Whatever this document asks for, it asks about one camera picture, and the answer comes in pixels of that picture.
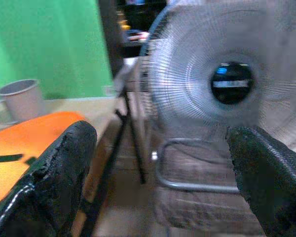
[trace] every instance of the green wall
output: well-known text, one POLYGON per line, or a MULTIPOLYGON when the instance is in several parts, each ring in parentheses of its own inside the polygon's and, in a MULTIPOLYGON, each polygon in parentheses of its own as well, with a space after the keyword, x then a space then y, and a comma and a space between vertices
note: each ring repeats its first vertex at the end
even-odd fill
POLYGON ((0 87, 38 79, 46 99, 111 85, 97 0, 0 0, 0 87))

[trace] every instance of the orange surface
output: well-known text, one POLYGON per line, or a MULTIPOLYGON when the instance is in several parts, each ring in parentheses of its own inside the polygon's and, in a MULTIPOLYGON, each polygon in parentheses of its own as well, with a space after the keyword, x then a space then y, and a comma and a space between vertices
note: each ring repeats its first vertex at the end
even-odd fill
POLYGON ((0 131, 0 156, 23 154, 18 161, 0 162, 0 200, 28 169, 25 162, 39 157, 67 127, 79 120, 85 119, 74 112, 60 112, 0 131))

